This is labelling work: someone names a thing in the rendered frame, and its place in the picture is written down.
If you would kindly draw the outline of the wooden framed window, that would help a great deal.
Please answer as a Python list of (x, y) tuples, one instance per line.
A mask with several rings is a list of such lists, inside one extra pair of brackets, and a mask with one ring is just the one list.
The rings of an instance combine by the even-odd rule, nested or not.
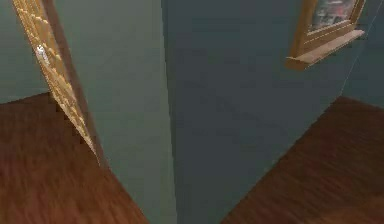
[(305, 70), (364, 34), (357, 28), (366, 0), (302, 0), (286, 67)]

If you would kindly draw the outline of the light wooden room door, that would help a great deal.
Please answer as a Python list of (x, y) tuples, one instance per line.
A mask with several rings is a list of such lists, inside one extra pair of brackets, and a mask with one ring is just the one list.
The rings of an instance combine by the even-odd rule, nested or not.
[[(108, 163), (72, 62), (54, 1), (11, 1), (54, 100), (95, 154), (99, 165), (107, 168)], [(35, 53), (39, 44), (45, 48), (49, 65), (44, 64)]]

